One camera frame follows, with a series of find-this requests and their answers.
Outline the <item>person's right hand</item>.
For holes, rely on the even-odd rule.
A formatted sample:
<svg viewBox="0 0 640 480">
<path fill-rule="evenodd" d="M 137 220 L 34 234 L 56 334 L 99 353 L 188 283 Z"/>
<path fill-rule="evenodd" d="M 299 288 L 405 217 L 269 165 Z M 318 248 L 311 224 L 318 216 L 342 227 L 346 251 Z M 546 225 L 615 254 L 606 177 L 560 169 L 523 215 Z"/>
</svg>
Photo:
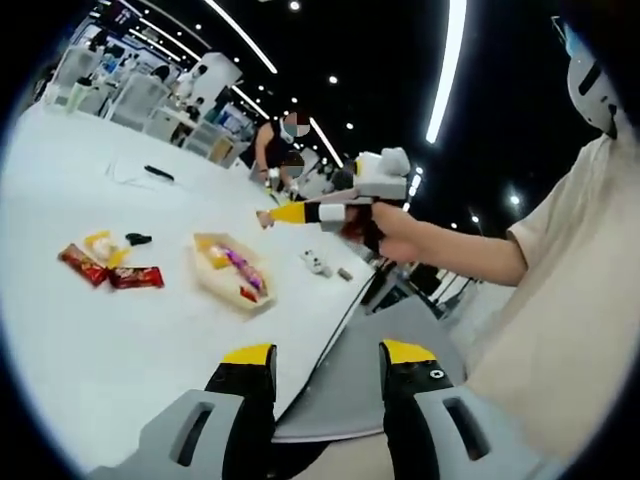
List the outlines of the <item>person's right hand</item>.
<svg viewBox="0 0 640 480">
<path fill-rule="evenodd" d="M 402 208 L 377 202 L 372 206 L 372 219 L 383 233 L 379 252 L 388 260 L 410 263 L 420 260 L 421 252 L 413 239 L 417 222 Z"/>
</svg>

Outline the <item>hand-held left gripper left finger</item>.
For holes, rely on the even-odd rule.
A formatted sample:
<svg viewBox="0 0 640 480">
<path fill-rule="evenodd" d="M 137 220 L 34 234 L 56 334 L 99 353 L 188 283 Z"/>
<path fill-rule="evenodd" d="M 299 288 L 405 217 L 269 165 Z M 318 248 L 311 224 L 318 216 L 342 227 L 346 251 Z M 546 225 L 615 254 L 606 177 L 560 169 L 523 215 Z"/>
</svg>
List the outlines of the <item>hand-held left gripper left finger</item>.
<svg viewBox="0 0 640 480">
<path fill-rule="evenodd" d="M 189 390 L 141 431 L 137 479 L 264 479 L 275 431 L 276 352 L 226 354 L 203 390 Z"/>
</svg>

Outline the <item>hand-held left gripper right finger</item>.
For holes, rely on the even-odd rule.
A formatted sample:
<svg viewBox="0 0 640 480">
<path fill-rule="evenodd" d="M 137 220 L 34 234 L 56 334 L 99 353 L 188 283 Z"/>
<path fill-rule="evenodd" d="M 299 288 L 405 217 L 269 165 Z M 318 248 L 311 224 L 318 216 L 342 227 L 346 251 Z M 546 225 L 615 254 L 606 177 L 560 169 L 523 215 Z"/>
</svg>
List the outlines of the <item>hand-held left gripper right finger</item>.
<svg viewBox="0 0 640 480">
<path fill-rule="evenodd" d="M 396 479 L 532 479 L 539 455 L 499 409 L 456 386 L 431 351 L 379 344 L 383 427 Z"/>
</svg>

